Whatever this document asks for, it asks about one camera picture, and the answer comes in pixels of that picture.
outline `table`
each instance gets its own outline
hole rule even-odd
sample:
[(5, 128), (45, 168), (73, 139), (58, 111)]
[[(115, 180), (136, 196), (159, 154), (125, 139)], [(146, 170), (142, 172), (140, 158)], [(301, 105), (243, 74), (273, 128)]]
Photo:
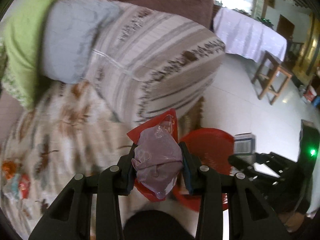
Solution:
[(221, 8), (213, 20), (215, 34), (225, 43), (226, 53), (238, 54), (260, 63), (266, 51), (284, 60), (287, 40), (248, 16)]

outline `metal rivet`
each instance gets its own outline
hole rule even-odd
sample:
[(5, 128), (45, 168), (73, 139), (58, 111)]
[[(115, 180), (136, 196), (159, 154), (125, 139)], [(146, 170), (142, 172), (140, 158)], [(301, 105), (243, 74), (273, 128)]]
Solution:
[(245, 175), (244, 175), (243, 173), (241, 173), (241, 172), (238, 172), (238, 173), (236, 174), (236, 177), (237, 177), (238, 179), (244, 179), (244, 178), (245, 178)]
[(119, 167), (117, 165), (113, 165), (110, 167), (110, 171), (112, 171), (112, 172), (119, 171)]
[(201, 165), (201, 166), (200, 166), (200, 170), (201, 170), (201, 171), (208, 171), (208, 170), (209, 170), (209, 167), (206, 166), (206, 165)]
[(75, 180), (81, 180), (83, 178), (83, 174), (78, 173), (75, 175)]

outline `wooden stool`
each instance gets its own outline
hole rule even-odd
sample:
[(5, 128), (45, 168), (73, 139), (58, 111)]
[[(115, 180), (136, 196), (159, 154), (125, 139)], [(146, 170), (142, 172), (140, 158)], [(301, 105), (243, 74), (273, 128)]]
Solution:
[[(273, 68), (269, 69), (268, 74), (264, 75), (261, 73), (263, 66), (265, 64), (265, 62), (268, 60), (271, 61)], [(270, 104), (273, 105), (273, 103), (276, 101), (276, 99), (278, 98), (278, 96), (280, 95), (280, 93), (282, 92), (282, 90), (286, 87), (286, 85), (288, 84), (289, 80), (292, 77), (292, 72), (285, 69), (284, 67), (281, 66), (281, 61), (279, 61), (279, 59), (277, 59), (275, 56), (273, 56), (271, 53), (267, 52), (264, 55), (264, 58), (262, 60), (261, 65), (259, 66), (257, 72), (255, 73), (253, 79), (252, 79), (252, 83), (254, 84), (255, 81), (258, 79), (260, 82), (260, 85), (262, 87), (262, 92), (261, 94), (258, 96), (259, 100), (261, 100), (265, 94), (267, 92), (270, 92), (272, 94), (274, 94), (274, 98), (271, 100)], [(272, 86), (272, 82), (274, 81), (274, 79), (276, 78), (277, 73), (281, 72), (283, 73), (285, 76), (287, 76), (287, 78), (284, 80), (284, 82), (282, 83), (280, 89), (278, 92), (275, 91), (274, 87)]]

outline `doorway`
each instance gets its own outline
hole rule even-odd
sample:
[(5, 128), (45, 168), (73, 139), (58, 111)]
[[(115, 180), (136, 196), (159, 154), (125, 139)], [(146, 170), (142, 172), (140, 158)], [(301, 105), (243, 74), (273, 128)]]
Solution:
[(291, 41), (293, 37), (294, 24), (286, 17), (280, 14), (277, 33), (283, 36), (286, 40)]

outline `striped pillow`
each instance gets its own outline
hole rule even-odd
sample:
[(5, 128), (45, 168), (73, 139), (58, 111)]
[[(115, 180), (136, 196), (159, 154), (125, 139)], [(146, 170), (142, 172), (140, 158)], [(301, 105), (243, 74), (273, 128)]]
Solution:
[(170, 108), (183, 116), (212, 83), (224, 43), (187, 18), (118, 5), (123, 13), (97, 38), (86, 79), (131, 127)]

